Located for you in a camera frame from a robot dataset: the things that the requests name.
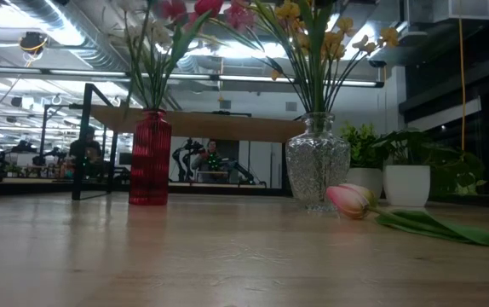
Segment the clear crystal vase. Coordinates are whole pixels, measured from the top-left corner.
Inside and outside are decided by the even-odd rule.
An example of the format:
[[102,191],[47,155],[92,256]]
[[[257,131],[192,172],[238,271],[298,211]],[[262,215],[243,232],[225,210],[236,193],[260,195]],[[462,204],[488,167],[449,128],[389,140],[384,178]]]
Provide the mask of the clear crystal vase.
[[292,193],[309,211],[334,211],[326,189],[345,183],[350,165],[350,145],[334,136],[335,116],[308,113],[302,117],[307,129],[286,143],[286,162]]

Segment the green plant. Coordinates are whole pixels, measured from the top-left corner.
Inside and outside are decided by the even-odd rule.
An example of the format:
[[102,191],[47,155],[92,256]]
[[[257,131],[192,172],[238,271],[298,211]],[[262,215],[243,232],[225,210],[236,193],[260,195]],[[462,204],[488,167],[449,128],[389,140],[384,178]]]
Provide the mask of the green plant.
[[342,138],[350,143],[350,167],[382,168],[387,158],[380,147],[373,147],[378,139],[373,124],[362,125],[359,129],[345,122],[341,128]]
[[384,148],[395,165],[428,165],[432,195],[477,194],[485,166],[472,153],[433,142],[419,130],[400,130],[381,137],[374,148]]
[[393,159],[394,165],[423,165],[429,151],[424,144],[430,139],[419,130],[399,130],[380,137],[372,144],[385,151]]

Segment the pink tulip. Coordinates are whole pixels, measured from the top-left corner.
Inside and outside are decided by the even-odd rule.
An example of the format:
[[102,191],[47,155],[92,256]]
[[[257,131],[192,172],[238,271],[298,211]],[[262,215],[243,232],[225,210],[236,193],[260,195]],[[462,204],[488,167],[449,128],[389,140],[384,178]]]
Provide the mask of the pink tulip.
[[186,4],[182,0],[164,0],[161,2],[161,16],[181,21],[186,16]]
[[367,215],[369,202],[367,198],[350,187],[329,187],[326,195],[342,214],[352,219],[361,219]]
[[365,200],[367,201],[369,206],[377,206],[377,197],[375,196],[375,193],[373,193],[370,189],[351,183],[340,184],[339,187],[348,188],[356,191],[358,194],[365,197]]
[[210,17],[215,18],[220,13],[224,0],[198,0],[195,3],[195,13],[202,15],[210,10]]

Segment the yellow flower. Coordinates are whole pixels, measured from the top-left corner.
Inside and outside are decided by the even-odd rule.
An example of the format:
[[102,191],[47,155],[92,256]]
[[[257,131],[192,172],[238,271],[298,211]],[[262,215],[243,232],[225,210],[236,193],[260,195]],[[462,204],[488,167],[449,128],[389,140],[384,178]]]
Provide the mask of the yellow flower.
[[282,73],[280,73],[278,70],[276,69],[273,69],[273,71],[271,72],[271,79],[273,81],[276,81],[278,77],[280,77]]
[[371,52],[375,51],[376,48],[377,48],[377,45],[375,45],[375,43],[368,43],[366,46],[364,46],[364,51],[368,55],[371,55]]
[[364,35],[362,40],[360,40],[358,43],[353,43],[353,48],[359,49],[360,51],[364,51],[364,47],[367,44],[368,40],[369,38],[367,37],[367,35]]
[[292,21],[291,29],[294,32],[303,32],[303,29],[305,29],[305,22],[294,20]]
[[304,49],[309,49],[309,36],[305,33],[296,34],[297,44]]
[[280,20],[294,20],[299,16],[299,6],[290,0],[285,0],[285,3],[275,8],[275,15]]
[[343,33],[347,34],[347,36],[350,38],[353,37],[354,34],[356,34],[356,30],[353,29],[354,21],[352,18],[342,17],[337,21],[336,25]]
[[384,45],[384,43],[387,43],[387,46],[389,47],[396,47],[398,46],[398,31],[395,28],[384,28],[381,30],[381,39],[379,39],[378,42],[381,42],[379,44],[380,47]]
[[338,61],[340,61],[345,56],[345,46],[340,44],[336,52],[334,53],[334,56]]
[[342,31],[339,32],[327,32],[324,35],[324,45],[328,49],[333,45],[333,44],[340,44],[344,39],[344,33]]

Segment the red flower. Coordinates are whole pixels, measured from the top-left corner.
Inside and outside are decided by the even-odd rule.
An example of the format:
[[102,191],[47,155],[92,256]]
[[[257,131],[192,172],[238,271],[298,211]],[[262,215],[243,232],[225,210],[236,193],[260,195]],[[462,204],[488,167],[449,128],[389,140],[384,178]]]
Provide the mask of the red flower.
[[198,0],[195,3],[195,13],[199,16],[210,10],[210,17],[214,18],[220,13],[224,0]]
[[186,16],[186,4],[182,0],[164,0],[161,2],[161,16],[181,21]]
[[227,23],[239,32],[244,32],[247,26],[254,26],[254,13],[244,5],[240,0],[232,0],[229,9],[224,10]]

